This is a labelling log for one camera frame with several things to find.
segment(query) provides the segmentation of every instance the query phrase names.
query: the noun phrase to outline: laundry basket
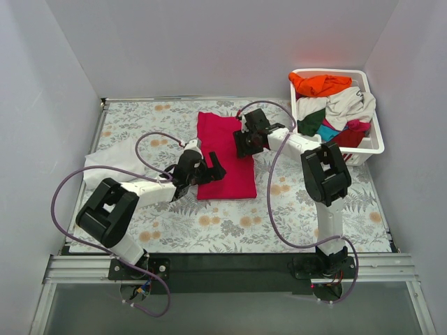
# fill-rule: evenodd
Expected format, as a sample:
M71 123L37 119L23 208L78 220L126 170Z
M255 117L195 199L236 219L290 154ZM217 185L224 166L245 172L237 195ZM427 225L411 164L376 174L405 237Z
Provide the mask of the laundry basket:
M359 70L335 70L329 68L301 68L294 70L300 77L307 78L316 75L343 75L352 78L352 86L360 87L362 92L370 92L366 74ZM295 87L291 83L292 115L298 119L296 108ZM362 165L372 155L381 154L384 150L382 134L377 121L376 112L371 120L369 135L365 136L357 148L340 147L347 165Z

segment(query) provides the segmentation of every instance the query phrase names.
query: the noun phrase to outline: floral pattern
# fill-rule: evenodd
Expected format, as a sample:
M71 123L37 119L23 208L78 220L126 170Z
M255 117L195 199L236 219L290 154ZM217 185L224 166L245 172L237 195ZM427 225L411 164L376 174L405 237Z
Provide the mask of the floral pattern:
M221 116L235 116L247 100L173 100L166 102L111 103L98 150L148 131L164 131L185 141L195 138L199 111ZM287 101L277 101L289 105ZM273 122L289 125L287 115L279 108L260 104ZM182 148L168 138L155 135L140 145L142 157L151 164L166 168L181 154ZM275 235L266 207L268 170L274 153L254 156L258 197L249 200L197 201L197 188L191 187L182 199L159 203L137 210L128 232L149 252L160 253L280 253L297 252ZM350 167L352 186L345 198L344 234L360 252L390 252L367 168ZM157 173L146 171L156 177ZM275 167L270 190L274 217L283 236L296 244L310 244L318 237L316 209L308 196L301 164L281 156ZM84 201L91 192L85 192ZM78 226L76 237L92 241ZM71 252L96 250L71 242Z

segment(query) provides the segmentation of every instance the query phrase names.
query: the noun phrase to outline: folded red cloth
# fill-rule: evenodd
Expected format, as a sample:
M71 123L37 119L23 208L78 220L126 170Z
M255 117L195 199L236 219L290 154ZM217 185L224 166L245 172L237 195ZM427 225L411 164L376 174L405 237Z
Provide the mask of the folded red cloth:
M256 198L254 161L251 156L238 159L233 132L241 129L235 117L220 117L212 113L198 113L197 137L202 141L202 153L209 166L209 153L215 151L226 170L222 180L199 185L198 200Z
M337 143L339 147L356 148L362 142L364 136L364 132L346 129L331 139L331 142Z

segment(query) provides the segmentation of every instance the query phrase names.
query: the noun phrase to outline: gray wall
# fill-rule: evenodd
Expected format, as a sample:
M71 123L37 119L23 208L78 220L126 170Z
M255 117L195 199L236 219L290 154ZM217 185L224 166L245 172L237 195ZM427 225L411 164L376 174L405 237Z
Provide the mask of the gray wall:
M366 64L386 143L369 166L438 334L447 334L446 13L442 0L401 0Z
M59 181L82 165L97 95L44 0L0 1L0 334L28 334L51 252ZM67 226L79 179L59 201Z
M290 96L295 68L362 68L397 0L47 0L100 97Z

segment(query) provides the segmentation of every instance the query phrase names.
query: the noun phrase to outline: folded white cloth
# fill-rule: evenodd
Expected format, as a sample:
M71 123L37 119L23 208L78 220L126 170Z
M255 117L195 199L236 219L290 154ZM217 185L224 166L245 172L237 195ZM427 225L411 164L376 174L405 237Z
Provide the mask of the folded white cloth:
M144 174L145 165L141 163L135 153L135 144L136 140L128 137L121 142L115 143L110 148L85 156L84 166L107 165L113 168ZM129 181L135 177L106 169L84 171L84 181L87 189L96 188L105 178L113 178L116 181Z
M349 87L328 98L326 120L338 131L351 120L370 122L376 109L375 97L369 92L362 93L358 87Z
M322 98L299 98L296 100L296 110L298 114L298 121L302 121L309 114L318 112L326 107L329 99Z

